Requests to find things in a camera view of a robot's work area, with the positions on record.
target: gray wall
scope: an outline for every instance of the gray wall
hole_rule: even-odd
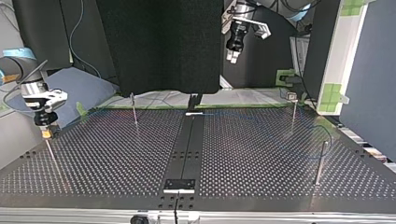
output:
[[[12,4],[11,0],[3,1]],[[1,8],[15,21],[11,11]],[[23,47],[19,33],[9,24],[1,11],[0,31],[0,56],[3,56],[3,49]],[[2,87],[4,90],[9,88],[11,88],[9,85]],[[0,92],[0,99],[3,99],[3,96],[4,94]],[[11,110],[0,110],[0,169],[40,142],[41,133],[32,119]]]
[[[396,161],[396,1],[370,3],[340,120]]]

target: black backdrop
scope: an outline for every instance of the black backdrop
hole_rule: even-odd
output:
[[[97,0],[97,5],[124,95],[218,91],[222,0]]]
[[[102,78],[131,92],[214,93],[222,70],[222,0],[83,0],[73,47]],[[71,66],[80,0],[14,0],[21,36],[48,69]],[[73,66],[95,73],[75,60]]]

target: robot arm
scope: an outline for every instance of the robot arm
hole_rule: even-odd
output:
[[[263,22],[254,21],[254,13],[258,7],[271,8],[274,3],[277,3],[277,13],[287,19],[293,18],[309,6],[313,0],[236,0],[234,6],[230,6],[223,14],[223,25],[231,22],[229,29],[223,26],[223,33],[226,34],[228,30],[231,32],[231,37],[227,41],[227,60],[231,63],[236,63],[239,54],[244,48],[244,37],[248,33],[250,26],[255,25],[258,27],[255,30],[255,35],[261,39],[265,39],[271,35],[268,25]]]
[[[54,110],[64,105],[67,93],[50,90],[41,72],[35,71],[38,66],[29,49],[5,50],[4,57],[0,58],[0,86],[12,81],[21,86],[21,95],[26,105],[35,111],[35,125],[41,129],[43,137],[48,139],[53,138],[59,129],[55,122],[58,116]]]

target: metal bracket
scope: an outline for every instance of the metal bracket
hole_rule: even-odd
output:
[[[344,105],[349,105],[349,97],[347,97],[345,95],[341,95],[340,103],[343,103]]]
[[[245,22],[249,22],[251,24],[257,25],[259,27],[259,30],[256,31],[256,33],[254,35],[260,37],[261,39],[265,39],[271,35],[271,31],[270,31],[270,28],[268,27],[267,23],[259,22],[259,21],[252,21],[252,20],[249,20],[249,19],[246,19],[243,17],[233,17],[233,20],[245,21]]]
[[[193,194],[195,192],[194,179],[168,179],[165,182],[163,193]]]

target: green tape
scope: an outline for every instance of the green tape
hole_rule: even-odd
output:
[[[218,109],[218,108],[279,108],[289,106],[290,103],[287,104],[261,104],[261,105],[198,105],[196,108],[198,109]]]
[[[105,108],[105,109],[133,109],[131,105],[104,105],[104,106],[99,106],[96,108]],[[149,109],[149,110],[165,110],[165,109],[187,109],[186,105],[137,105],[135,109]]]
[[[257,105],[198,105],[197,109],[210,109],[210,108],[279,108],[289,106],[290,104],[257,104]],[[132,109],[130,105],[106,105],[97,108],[106,109]],[[149,110],[166,110],[166,109],[187,109],[185,105],[151,105],[151,106],[137,106],[135,109],[149,109]]]
[[[364,6],[364,0],[344,0],[341,16],[359,16],[362,6]]]
[[[80,115],[80,120],[83,121],[88,115],[88,110],[86,110],[84,105],[80,102],[76,102],[76,110]]]
[[[293,84],[286,84],[286,82],[281,81],[280,77],[294,77],[295,71],[294,69],[289,70],[277,70],[276,71],[276,86],[281,87],[292,87]]]
[[[1,103],[0,104],[0,112],[2,112],[4,110],[8,110],[8,107],[4,103]]]
[[[320,98],[318,110],[322,112],[335,112],[338,103],[341,100],[341,84],[326,83]]]

